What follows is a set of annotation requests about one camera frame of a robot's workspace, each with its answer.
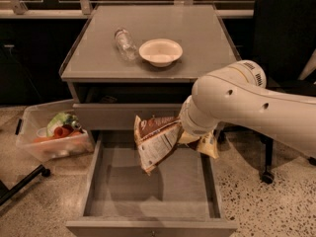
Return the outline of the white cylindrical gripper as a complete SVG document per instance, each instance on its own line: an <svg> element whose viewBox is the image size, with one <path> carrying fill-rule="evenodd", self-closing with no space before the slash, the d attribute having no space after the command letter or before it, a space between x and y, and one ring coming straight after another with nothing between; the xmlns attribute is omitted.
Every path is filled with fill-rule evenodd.
<svg viewBox="0 0 316 237"><path fill-rule="evenodd" d="M180 144L198 141L199 136L213 131L219 123L218 119L200 111L192 97L187 97L182 104L179 118L184 129L178 140Z"/></svg>

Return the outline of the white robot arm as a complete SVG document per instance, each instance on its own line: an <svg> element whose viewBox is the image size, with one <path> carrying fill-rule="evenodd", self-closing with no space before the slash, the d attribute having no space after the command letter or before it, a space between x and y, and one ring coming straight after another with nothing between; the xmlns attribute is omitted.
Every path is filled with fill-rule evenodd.
<svg viewBox="0 0 316 237"><path fill-rule="evenodd" d="M223 121L315 156L316 99L268 90L266 85L264 70L251 60L199 77L180 111L183 129L202 136Z"/></svg>

